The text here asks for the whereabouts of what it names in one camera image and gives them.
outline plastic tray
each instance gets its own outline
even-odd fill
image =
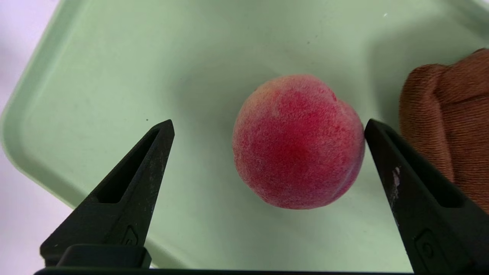
[[[412,271],[370,152],[335,203],[285,210],[240,180],[231,136],[264,81],[312,73],[397,127],[417,66],[483,47],[469,1],[64,1],[3,115],[18,169],[75,206],[154,124],[176,139],[147,240],[160,267]]]

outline brown towel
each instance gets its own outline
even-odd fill
[[[489,214],[489,49],[414,69],[399,117],[404,138]]]

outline red peach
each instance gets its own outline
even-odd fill
[[[312,75],[262,84],[234,125],[238,174],[277,207],[311,209],[334,202],[355,181],[364,151],[356,112]]]

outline white surface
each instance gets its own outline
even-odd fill
[[[0,111],[34,50],[57,0],[0,1]],[[17,171],[0,149],[0,274],[44,267],[39,245],[71,209]]]

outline fuzzy peach skin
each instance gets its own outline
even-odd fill
[[[238,174],[265,202],[311,209],[334,202],[352,186],[365,152],[363,126],[318,78],[282,76],[244,102],[233,152]]]

